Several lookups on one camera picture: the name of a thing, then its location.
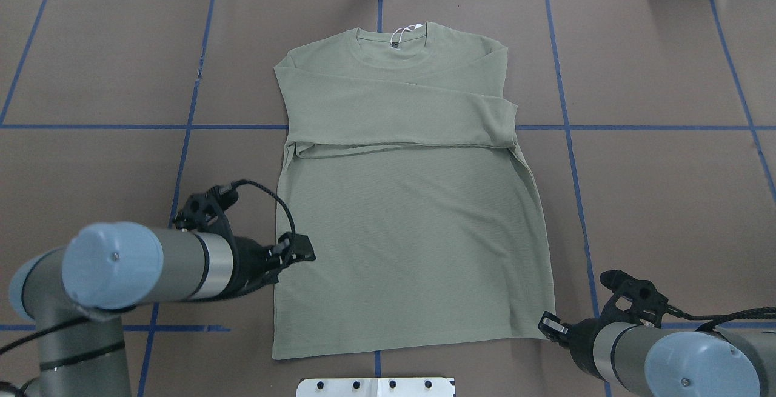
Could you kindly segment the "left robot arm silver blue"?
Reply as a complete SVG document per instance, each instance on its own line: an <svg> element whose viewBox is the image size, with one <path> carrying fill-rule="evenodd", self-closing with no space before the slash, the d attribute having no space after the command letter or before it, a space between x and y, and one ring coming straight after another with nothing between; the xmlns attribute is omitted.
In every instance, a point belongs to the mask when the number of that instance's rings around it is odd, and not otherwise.
<svg viewBox="0 0 776 397"><path fill-rule="evenodd" d="M256 186L289 222L276 243L235 236L226 211L238 189ZM2 352L38 341L39 376L2 382L3 396L130 396L122 315L142 305L226 301L276 284L296 262L316 258L287 204L241 179L190 195L172 226L94 223L69 244L26 262L9 283L9 303L35 331Z"/></svg>

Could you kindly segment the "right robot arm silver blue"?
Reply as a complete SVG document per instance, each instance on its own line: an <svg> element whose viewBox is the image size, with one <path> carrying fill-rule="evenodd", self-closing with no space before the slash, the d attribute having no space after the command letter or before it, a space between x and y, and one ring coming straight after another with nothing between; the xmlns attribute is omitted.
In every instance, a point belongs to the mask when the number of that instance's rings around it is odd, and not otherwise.
<svg viewBox="0 0 776 397"><path fill-rule="evenodd" d="M695 316L624 271L604 271L600 281L612 297L598 317L569 324L544 312L537 325L582 372L637 396L774 395L774 332L723 328L773 319L773 307Z"/></svg>

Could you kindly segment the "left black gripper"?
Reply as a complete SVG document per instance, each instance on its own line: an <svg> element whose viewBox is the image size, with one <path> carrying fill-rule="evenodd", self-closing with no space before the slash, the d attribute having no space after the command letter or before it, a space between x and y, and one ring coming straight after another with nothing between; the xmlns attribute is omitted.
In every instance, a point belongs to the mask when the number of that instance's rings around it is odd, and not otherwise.
<svg viewBox="0 0 776 397"><path fill-rule="evenodd" d="M238 186L214 186L190 195L178 209L173 225L191 232L202 247L202 276L189 301L225 301L276 284L283 267L316 261L308 236L284 233L277 244L263 246L235 236L226 211L239 199Z"/></svg>

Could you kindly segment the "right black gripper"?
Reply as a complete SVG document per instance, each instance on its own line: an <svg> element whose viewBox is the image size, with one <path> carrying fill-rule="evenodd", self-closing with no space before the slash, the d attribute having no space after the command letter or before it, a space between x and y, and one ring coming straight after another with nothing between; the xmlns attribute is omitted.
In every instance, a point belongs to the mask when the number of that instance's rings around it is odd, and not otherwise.
<svg viewBox="0 0 776 397"><path fill-rule="evenodd" d="M585 319L577 324L562 323L560 318L545 311L538 330L554 344L570 350L574 363L582 372L603 381L607 370L595 364L594 343L608 325L643 325L647 322L657 328L669 308L668 298L649 280L637 280L623 270L608 270L600 275L601 283L612 292L598 318Z"/></svg>

